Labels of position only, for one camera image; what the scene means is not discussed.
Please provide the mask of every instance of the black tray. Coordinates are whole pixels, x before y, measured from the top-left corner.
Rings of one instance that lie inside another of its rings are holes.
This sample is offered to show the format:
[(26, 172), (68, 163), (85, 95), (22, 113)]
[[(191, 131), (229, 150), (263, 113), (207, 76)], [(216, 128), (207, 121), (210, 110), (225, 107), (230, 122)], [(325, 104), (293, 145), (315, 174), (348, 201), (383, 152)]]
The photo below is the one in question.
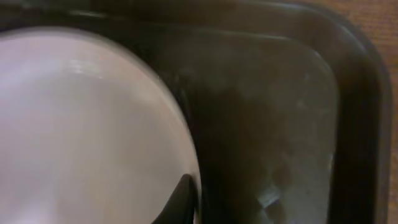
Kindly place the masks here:
[[(6, 2), (3, 31), (88, 30), (159, 74), (196, 145), (203, 223), (386, 222), (388, 73), (340, 16), (272, 1)], [(270, 189), (278, 200), (259, 203)]]

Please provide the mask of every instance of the black handle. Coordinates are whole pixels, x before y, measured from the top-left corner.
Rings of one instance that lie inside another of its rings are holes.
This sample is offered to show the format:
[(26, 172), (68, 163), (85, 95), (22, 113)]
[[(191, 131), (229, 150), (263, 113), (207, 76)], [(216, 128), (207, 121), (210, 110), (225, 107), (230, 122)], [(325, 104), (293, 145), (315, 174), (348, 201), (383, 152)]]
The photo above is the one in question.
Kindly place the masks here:
[(197, 189), (192, 176), (184, 174), (159, 216), (152, 224), (192, 224)]

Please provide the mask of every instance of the wooden surface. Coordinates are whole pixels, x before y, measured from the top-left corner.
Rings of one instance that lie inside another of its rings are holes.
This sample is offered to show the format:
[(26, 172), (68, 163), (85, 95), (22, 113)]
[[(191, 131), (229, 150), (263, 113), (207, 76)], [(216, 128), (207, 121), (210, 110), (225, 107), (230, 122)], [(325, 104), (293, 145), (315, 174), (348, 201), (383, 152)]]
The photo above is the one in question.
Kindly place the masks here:
[(388, 224), (398, 223), (398, 0), (305, 0), (339, 12), (373, 42), (387, 65), (394, 95)]

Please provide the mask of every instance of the dark tray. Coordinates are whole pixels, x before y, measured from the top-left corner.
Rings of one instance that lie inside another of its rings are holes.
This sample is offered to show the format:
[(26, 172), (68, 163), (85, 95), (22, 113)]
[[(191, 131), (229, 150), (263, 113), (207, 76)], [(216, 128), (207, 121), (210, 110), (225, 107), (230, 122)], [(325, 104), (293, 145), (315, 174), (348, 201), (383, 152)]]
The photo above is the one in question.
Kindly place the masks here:
[(386, 222), (388, 73), (340, 16), (268, 1), (6, 2), (3, 31), (88, 30), (159, 74), (194, 138), (203, 223)]

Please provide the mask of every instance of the white bowl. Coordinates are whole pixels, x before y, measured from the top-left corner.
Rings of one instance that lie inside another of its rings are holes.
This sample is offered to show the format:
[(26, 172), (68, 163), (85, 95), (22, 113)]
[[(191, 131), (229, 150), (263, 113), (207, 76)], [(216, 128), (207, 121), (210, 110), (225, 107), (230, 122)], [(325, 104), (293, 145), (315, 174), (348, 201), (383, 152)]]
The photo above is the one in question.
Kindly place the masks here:
[(0, 223), (150, 223), (185, 173), (171, 94), (133, 55), (71, 30), (0, 39)]

